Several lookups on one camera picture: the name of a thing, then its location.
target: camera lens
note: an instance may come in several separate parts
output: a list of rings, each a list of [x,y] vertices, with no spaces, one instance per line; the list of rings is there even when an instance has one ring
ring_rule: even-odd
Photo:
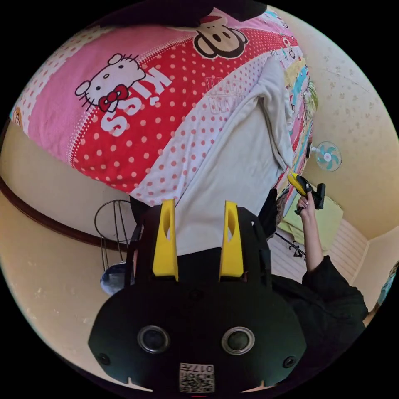
[[[138,344],[148,353],[162,353],[169,347],[167,332],[156,325],[148,325],[138,333]]]
[[[222,348],[230,355],[243,355],[249,352],[255,343],[255,336],[246,327],[233,327],[222,337]]]

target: fan blade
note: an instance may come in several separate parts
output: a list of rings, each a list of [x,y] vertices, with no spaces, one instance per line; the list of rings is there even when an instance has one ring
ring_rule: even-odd
[[[336,155],[331,155],[331,160],[332,161],[334,160],[337,164],[340,163],[340,160],[338,159],[338,157]]]

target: wire stand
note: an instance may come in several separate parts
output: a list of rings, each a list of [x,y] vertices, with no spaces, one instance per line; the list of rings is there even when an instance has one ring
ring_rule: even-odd
[[[101,259],[103,262],[103,269],[104,271],[109,268],[109,262],[108,262],[108,254],[107,254],[107,240],[110,240],[106,238],[98,228],[97,224],[97,217],[100,213],[100,211],[107,205],[112,204],[113,205],[113,221],[115,224],[115,235],[116,235],[116,242],[118,244],[118,251],[119,255],[121,257],[121,262],[124,262],[122,252],[126,252],[127,250],[127,245],[129,244],[129,240],[126,235],[126,229],[125,229],[125,222],[123,221],[123,216],[122,216],[122,209],[121,209],[121,203],[126,202],[130,206],[130,201],[126,201],[124,199],[116,199],[113,201],[108,201],[104,205],[100,206],[99,209],[96,212],[96,215],[94,217],[94,227],[96,228],[97,233],[100,236],[100,243],[101,243]],[[123,231],[123,237],[125,238],[124,240],[120,240],[119,236],[121,232],[118,231],[118,222],[117,222],[117,214],[119,213],[119,217],[121,219],[121,225],[122,225],[122,231]]]

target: blanket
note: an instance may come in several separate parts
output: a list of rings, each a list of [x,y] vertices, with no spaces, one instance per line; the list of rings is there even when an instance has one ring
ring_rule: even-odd
[[[225,201],[258,215],[293,166],[292,109],[281,64],[262,55],[257,84],[235,110],[176,207],[178,255],[222,246]]]
[[[10,116],[87,177],[150,206],[178,203],[257,85],[262,55],[286,77],[299,76],[286,78],[301,118],[290,127],[295,144],[308,71],[295,37],[270,11],[239,22],[214,9],[197,28],[85,29],[45,61]]]

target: person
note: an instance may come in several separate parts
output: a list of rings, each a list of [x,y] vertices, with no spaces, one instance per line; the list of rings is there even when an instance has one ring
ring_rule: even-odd
[[[272,285],[295,311],[307,349],[287,379],[275,387],[255,389],[272,388],[268,397],[295,388],[329,366],[365,330],[368,315],[361,292],[346,281],[329,256],[323,255],[312,194],[301,197],[297,208],[302,208],[307,271],[302,284],[273,275]]]

